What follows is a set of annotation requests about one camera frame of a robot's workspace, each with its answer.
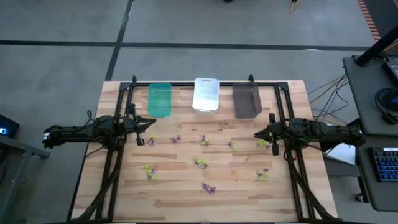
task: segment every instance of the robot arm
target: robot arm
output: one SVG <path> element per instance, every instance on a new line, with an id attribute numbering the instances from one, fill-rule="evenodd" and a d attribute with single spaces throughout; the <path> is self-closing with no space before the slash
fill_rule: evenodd
<path id="1" fill-rule="evenodd" d="M 287 127 L 285 123 L 275 122 L 273 114 L 270 114 L 270 125 L 254 133 L 254 137 L 274 143 L 272 145 L 274 156 L 279 154 L 276 144 L 278 140 L 288 140 L 289 143 L 300 148 L 305 147 L 309 142 L 320 142 L 328 146 L 340 143 L 361 146 L 365 142 L 358 126 L 329 126 L 322 122 L 292 118 Z"/>
<path id="2" fill-rule="evenodd" d="M 130 133 L 137 133 L 137 144 L 143 146 L 145 142 L 141 133 L 154 124 L 156 119 L 137 116 L 135 104 L 129 105 L 129 113 L 133 115 L 133 119 L 128 115 L 123 118 L 105 115 L 84 126 L 51 126 L 44 131 L 44 147 L 52 149 L 54 146 L 60 146 L 66 142 L 98 142 L 103 146 L 108 146 L 113 139 L 124 138 Z"/>
<path id="3" fill-rule="evenodd" d="M 295 168 L 291 150 L 301 150 L 303 147 L 307 146 L 309 142 L 315 141 L 329 146 L 335 146 L 340 143 L 360 146 L 365 140 L 359 127 L 329 126 L 322 122 L 301 118 L 290 119 L 288 127 L 285 122 L 275 122 L 274 114 L 269 115 L 269 120 L 270 125 L 264 130 L 254 133 L 254 137 L 272 142 L 272 154 L 274 156 L 279 154 L 277 141 L 285 140 L 290 176 L 301 186 L 304 194 L 323 219 L 337 221 L 337 219 L 331 216 L 317 200 Z"/>

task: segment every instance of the wooden tabletop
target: wooden tabletop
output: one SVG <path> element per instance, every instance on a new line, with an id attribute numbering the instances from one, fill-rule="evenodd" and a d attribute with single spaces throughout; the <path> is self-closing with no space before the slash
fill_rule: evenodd
<path id="1" fill-rule="evenodd" d="M 288 81 L 296 118 L 312 119 L 303 81 Z M 114 114 L 120 82 L 104 82 L 97 117 Z M 232 88 L 220 88 L 220 107 L 214 116 L 195 115 L 192 108 L 193 87 L 172 88 L 172 114 L 158 118 L 145 139 L 157 135 L 157 144 L 137 146 L 129 137 L 120 173 L 115 222 L 279 222 L 296 221 L 287 162 L 281 154 L 257 146 L 253 134 L 268 124 L 268 114 L 278 109 L 275 90 L 260 87 L 262 113 L 255 119 L 236 119 Z M 137 113 L 147 113 L 147 88 L 135 88 L 133 102 Z M 200 145 L 205 134 L 210 145 Z M 170 138 L 181 135 L 181 141 Z M 236 140 L 237 152 L 228 146 Z M 99 148 L 90 144 L 88 153 Z M 321 152 L 303 150 L 310 188 L 320 203 L 336 216 L 329 180 Z M 98 193 L 103 175 L 106 150 L 90 155 L 83 167 L 73 217 L 78 217 Z M 194 159 L 205 159 L 208 168 L 194 166 Z M 157 180 L 148 180 L 144 166 L 157 169 Z M 266 181 L 258 181 L 256 171 L 268 169 Z M 202 182 L 216 187 L 215 194 L 202 189 Z M 104 213 L 107 211 L 107 199 Z"/>

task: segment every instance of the electronic device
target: electronic device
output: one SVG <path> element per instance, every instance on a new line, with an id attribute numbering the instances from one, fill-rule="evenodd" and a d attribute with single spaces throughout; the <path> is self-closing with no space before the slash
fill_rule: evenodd
<path id="1" fill-rule="evenodd" d="M 382 65 L 393 84 L 398 88 L 398 60 L 391 60 Z"/>
<path id="2" fill-rule="evenodd" d="M 9 138 L 14 138 L 19 124 L 3 115 L 0 115 L 0 134 Z"/>
<path id="3" fill-rule="evenodd" d="M 398 182 L 398 148 L 369 148 L 380 182 Z"/>

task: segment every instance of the black desk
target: black desk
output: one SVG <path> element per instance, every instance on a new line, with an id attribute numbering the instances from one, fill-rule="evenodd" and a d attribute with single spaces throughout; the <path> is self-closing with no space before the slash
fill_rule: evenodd
<path id="1" fill-rule="evenodd" d="M 366 136 L 358 149 L 358 166 L 372 207 L 377 211 L 398 212 L 398 182 L 378 182 L 368 154 L 369 147 L 398 147 L 398 138 Z"/>
<path id="2" fill-rule="evenodd" d="M 356 108 L 366 143 L 357 147 L 357 161 L 361 173 L 360 183 L 372 207 L 377 211 L 398 212 L 398 182 L 377 181 L 368 154 L 369 147 L 398 147 L 398 125 L 392 126 L 381 119 L 374 103 L 374 95 L 382 88 L 394 88 L 381 68 L 384 60 L 372 59 L 365 67 L 355 64 L 353 57 L 343 58 L 344 68 L 353 92 Z"/>
<path id="3" fill-rule="evenodd" d="M 383 88 L 395 88 L 381 68 L 384 60 L 372 59 L 368 66 L 360 67 L 352 57 L 343 58 L 344 68 L 353 92 L 363 131 L 367 135 L 397 136 L 398 125 L 389 125 L 381 119 L 374 104 L 374 95 Z"/>

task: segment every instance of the floor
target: floor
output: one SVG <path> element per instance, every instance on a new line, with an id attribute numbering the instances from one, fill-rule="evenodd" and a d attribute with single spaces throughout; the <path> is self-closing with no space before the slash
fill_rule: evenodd
<path id="1" fill-rule="evenodd" d="M 7 96 L 0 98 L 0 114 L 21 124 L 19 140 L 42 147 L 45 128 L 84 123 L 86 110 L 95 112 L 106 79 L 130 80 L 134 74 L 139 80 L 242 80 L 252 73 L 257 80 L 305 80 L 310 91 L 344 75 L 342 58 L 361 54 L 374 43 L 356 0 L 306 0 L 292 14 L 289 0 L 135 0 L 130 11 L 132 2 L 0 2 L 0 94 Z M 128 47 L 122 41 L 147 47 Z M 241 45 L 194 49 L 150 43 Z M 265 47 L 248 49 L 246 44 Z M 350 105 L 335 114 L 350 122 L 358 114 L 349 85 L 340 93 Z M 327 98 L 312 108 L 322 109 Z M 342 105 L 336 100 L 330 111 Z M 52 150 L 47 161 L 33 159 L 12 218 L 64 221 L 85 147 L 65 144 Z M 353 200 L 359 192 L 356 179 L 330 177 L 330 182 L 340 218 L 396 222 L 397 214 L 376 212 Z"/>

